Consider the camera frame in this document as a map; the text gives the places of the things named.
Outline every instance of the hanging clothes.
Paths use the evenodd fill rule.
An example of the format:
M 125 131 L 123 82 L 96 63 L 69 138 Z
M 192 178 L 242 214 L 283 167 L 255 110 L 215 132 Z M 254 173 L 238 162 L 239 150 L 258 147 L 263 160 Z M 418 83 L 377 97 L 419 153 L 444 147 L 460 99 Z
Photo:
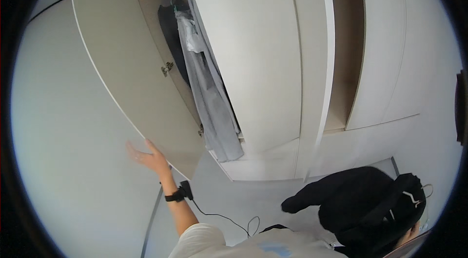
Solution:
M 185 65 L 195 99 L 196 109 L 203 124 L 205 143 L 213 150 L 219 162 L 236 160 L 244 153 L 237 137 L 235 122 L 216 86 L 216 74 L 208 47 L 188 11 L 175 13 Z
M 198 6 L 196 5 L 195 0 L 188 0 L 190 11 L 193 15 L 193 21 L 195 23 L 196 32 L 200 35 L 201 39 L 204 42 L 205 50 L 203 51 L 206 56 L 206 62 L 208 64 L 208 68 L 213 76 L 214 84 L 218 89 L 218 92 L 223 99 L 226 107 L 228 108 L 229 115 L 231 116 L 232 122 L 234 124 L 234 129 L 236 133 L 240 132 L 239 125 L 237 124 L 237 119 L 235 118 L 235 114 L 233 112 L 231 102 L 227 96 L 223 80 L 221 79 L 221 74 L 219 72 L 218 63 L 216 63 L 216 59 L 213 54 L 213 50 L 210 45 L 210 41 L 208 40 L 208 36 L 206 34 L 205 26 L 203 26 L 203 21 L 200 16 L 200 12 L 198 11 Z
M 180 11 L 189 10 L 189 6 L 187 6 L 187 4 L 182 0 L 175 0 L 173 5 L 167 7 L 161 5 L 158 9 L 159 25 L 161 26 L 162 33 L 164 34 L 164 38 L 166 39 L 166 43 L 169 46 L 172 57 L 176 62 L 175 65 L 179 69 L 180 75 L 188 86 L 190 86 L 184 54 L 180 44 L 179 31 L 177 30 L 177 20 L 174 16 L 174 6 L 176 6 Z
M 403 191 L 411 193 L 419 204 Z M 348 169 L 310 183 L 282 204 L 296 213 L 320 205 L 319 220 L 334 233 L 348 257 L 382 257 L 421 218 L 426 198 L 418 177 L 396 180 L 373 167 Z

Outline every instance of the door hinge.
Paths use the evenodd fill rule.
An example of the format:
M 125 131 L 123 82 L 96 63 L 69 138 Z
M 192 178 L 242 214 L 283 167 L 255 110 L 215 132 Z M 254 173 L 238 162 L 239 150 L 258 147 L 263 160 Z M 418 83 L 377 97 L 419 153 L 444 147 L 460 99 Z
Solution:
M 172 67 L 174 67 L 174 63 L 166 62 L 166 67 L 161 67 L 161 71 L 164 74 L 164 77 L 167 77 L 167 73 L 171 71 Z
M 203 136 L 203 132 L 204 132 L 204 130 L 203 130 L 203 124 L 200 124 L 200 130 L 198 131 L 198 135 L 200 135 L 200 137 L 202 137 L 202 136 Z

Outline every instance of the white t-shirt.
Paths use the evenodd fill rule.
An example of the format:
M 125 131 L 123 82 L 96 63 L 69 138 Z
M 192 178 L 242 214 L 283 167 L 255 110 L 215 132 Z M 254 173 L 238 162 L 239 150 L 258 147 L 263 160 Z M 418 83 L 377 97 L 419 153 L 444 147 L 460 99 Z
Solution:
M 215 226 L 197 223 L 179 239 L 169 258 L 346 258 L 325 241 L 273 228 L 257 234 L 236 246 L 226 246 L 223 233 Z

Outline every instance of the white wardrobe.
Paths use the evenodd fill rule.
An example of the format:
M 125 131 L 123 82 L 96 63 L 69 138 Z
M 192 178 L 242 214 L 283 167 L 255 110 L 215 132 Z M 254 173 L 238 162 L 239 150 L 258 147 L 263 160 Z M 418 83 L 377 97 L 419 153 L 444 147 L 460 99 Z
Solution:
M 244 156 L 219 163 L 231 180 L 305 178 L 380 161 L 417 118 L 433 69 L 425 58 L 436 49 L 419 41 L 436 19 L 419 0 L 196 2 L 242 131 Z M 73 9 L 119 109 L 190 179 L 205 144 L 190 89 L 177 68 L 161 71 L 174 59 L 160 4 L 73 0 Z

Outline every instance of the earphone wire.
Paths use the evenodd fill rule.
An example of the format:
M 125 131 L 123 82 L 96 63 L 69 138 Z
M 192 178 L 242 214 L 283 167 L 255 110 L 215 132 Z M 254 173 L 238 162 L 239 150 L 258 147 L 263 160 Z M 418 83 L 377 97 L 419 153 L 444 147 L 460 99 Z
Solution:
M 232 220 L 232 219 L 230 219 L 229 217 L 226 217 L 226 216 L 224 216 L 224 215 L 221 215 L 221 214 L 206 214 L 206 213 L 204 213 L 204 212 L 198 207 L 198 205 L 196 204 L 195 200 L 192 199 L 192 202 L 193 202 L 193 204 L 195 204 L 196 208 L 197 208 L 202 214 L 204 214 L 204 215 L 217 215 L 217 216 L 224 217 L 225 219 L 230 220 L 233 224 L 235 224 L 236 226 L 242 228 L 242 229 L 244 230 L 244 232 L 247 233 L 247 238 L 250 238 L 249 227 L 250 227 L 250 223 L 252 222 L 252 220 L 254 220 L 255 218 L 258 218 L 257 229 L 256 229 L 255 232 L 252 234 L 252 236 L 255 235 L 255 234 L 257 233 L 258 228 L 260 227 L 260 217 L 258 217 L 258 216 L 252 217 L 252 219 L 249 220 L 249 223 L 247 224 L 247 229 L 245 229 L 245 228 L 243 228 L 242 226 L 240 226 L 239 224 L 237 224 L 234 220 Z

